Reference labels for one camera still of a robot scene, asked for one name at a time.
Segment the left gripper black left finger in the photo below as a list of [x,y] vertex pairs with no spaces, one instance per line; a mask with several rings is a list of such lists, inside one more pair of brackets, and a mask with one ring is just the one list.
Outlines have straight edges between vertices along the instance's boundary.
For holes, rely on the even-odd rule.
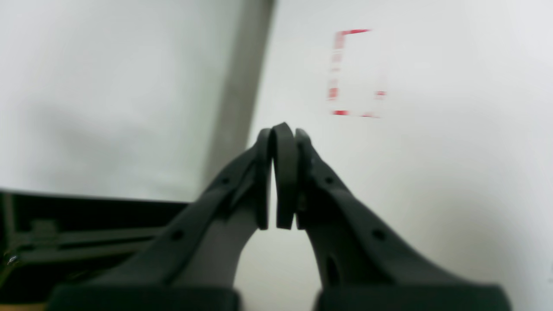
[[270,130],[235,158],[157,238],[81,285],[55,289],[48,311],[238,311],[244,246],[268,228]]

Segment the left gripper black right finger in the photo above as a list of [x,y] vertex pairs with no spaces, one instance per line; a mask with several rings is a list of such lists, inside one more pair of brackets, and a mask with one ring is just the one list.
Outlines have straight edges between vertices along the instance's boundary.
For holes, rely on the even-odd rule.
[[308,235],[322,283],[316,311],[509,311],[499,285],[421,255],[346,187],[302,129],[272,129],[276,225]]

